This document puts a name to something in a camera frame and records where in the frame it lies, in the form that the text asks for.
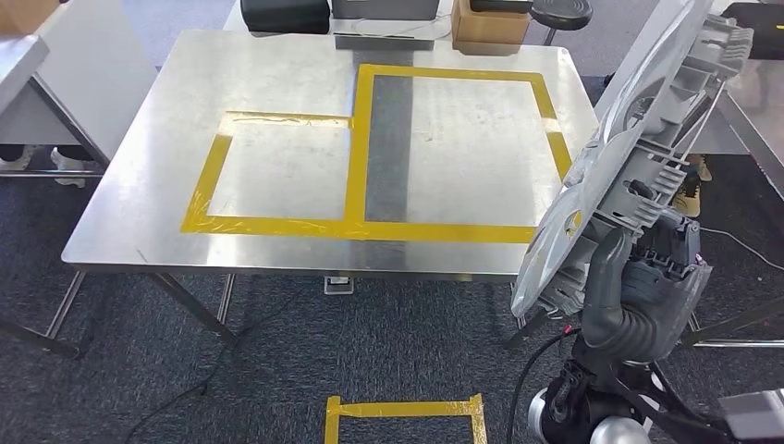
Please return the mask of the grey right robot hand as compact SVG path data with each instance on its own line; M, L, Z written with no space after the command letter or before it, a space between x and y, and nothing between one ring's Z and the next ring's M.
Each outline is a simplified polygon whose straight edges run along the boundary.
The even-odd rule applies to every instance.
M612 229L591 257L582 308L587 347L618 361L669 355L713 271L701 255L700 225L668 209L635 240Z

